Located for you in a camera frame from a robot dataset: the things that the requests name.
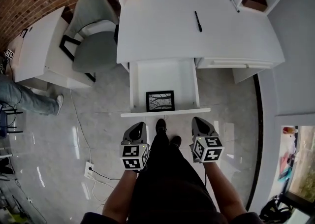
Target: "desk drawer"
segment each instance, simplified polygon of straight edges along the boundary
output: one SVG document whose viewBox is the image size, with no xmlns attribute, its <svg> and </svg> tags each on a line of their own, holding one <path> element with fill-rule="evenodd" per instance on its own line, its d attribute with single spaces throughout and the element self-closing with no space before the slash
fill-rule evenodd
<svg viewBox="0 0 315 224">
<path fill-rule="evenodd" d="M 129 64 L 130 113 L 122 117 L 209 112 L 199 108 L 193 59 L 133 62 Z M 147 112 L 146 92 L 174 91 L 175 111 Z"/>
<path fill-rule="evenodd" d="M 214 59 L 201 58 L 197 64 L 197 68 L 258 68 L 270 69 L 274 65 L 273 62 L 243 60 L 243 59 Z"/>
</svg>

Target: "power outlet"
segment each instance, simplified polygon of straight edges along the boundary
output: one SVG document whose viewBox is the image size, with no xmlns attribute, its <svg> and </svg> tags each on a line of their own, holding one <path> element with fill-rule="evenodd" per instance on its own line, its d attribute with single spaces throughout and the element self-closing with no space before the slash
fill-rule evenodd
<svg viewBox="0 0 315 224">
<path fill-rule="evenodd" d="M 92 179 L 93 177 L 93 171 L 89 170 L 89 168 L 94 168 L 94 164 L 90 163 L 90 162 L 86 162 L 85 164 L 85 171 L 84 171 L 84 177 L 88 178 L 88 179 Z"/>
</svg>

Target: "gray chair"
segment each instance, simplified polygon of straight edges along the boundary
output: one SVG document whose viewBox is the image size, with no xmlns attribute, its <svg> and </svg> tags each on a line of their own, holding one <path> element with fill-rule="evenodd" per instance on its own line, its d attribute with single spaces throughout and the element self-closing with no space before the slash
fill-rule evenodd
<svg viewBox="0 0 315 224">
<path fill-rule="evenodd" d="M 116 25 L 115 32 L 95 33 L 81 42 L 74 39 L 83 27 L 102 20 L 113 22 Z M 73 61 L 74 71 L 86 73 L 95 82 L 90 73 L 116 65 L 118 23 L 118 18 L 107 0 L 78 0 L 71 23 L 60 43 L 60 48 Z M 74 55 L 65 47 L 66 41 L 78 45 Z"/>
</svg>

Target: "marker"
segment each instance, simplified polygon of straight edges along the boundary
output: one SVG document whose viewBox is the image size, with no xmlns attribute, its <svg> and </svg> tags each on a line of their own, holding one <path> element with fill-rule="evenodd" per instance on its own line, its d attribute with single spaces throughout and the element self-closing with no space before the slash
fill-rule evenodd
<svg viewBox="0 0 315 224">
<path fill-rule="evenodd" d="M 199 31 L 202 32 L 202 27 L 199 23 L 199 18 L 198 18 L 198 15 L 197 15 L 197 12 L 195 11 L 195 15 L 196 15 L 196 19 L 197 19 L 197 23 L 198 23 L 198 27 L 199 27 Z"/>
<path fill-rule="evenodd" d="M 236 9 L 237 13 L 240 12 L 240 10 L 237 8 L 236 3 L 234 0 L 230 0 L 232 2 L 232 4 L 234 5 L 234 8 Z"/>
</svg>

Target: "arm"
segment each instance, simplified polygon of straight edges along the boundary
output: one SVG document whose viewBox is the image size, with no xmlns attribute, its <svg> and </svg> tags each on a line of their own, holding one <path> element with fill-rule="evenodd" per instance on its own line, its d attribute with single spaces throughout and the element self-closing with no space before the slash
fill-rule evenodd
<svg viewBox="0 0 315 224">
<path fill-rule="evenodd" d="M 110 217 L 119 223 L 126 223 L 136 180 L 137 174 L 134 171 L 125 170 L 104 205 L 102 213 L 104 216 Z"/>
<path fill-rule="evenodd" d="M 220 212 L 230 222 L 235 217 L 247 213 L 235 188 L 221 172 L 215 162 L 203 163 L 212 186 Z"/>
</svg>

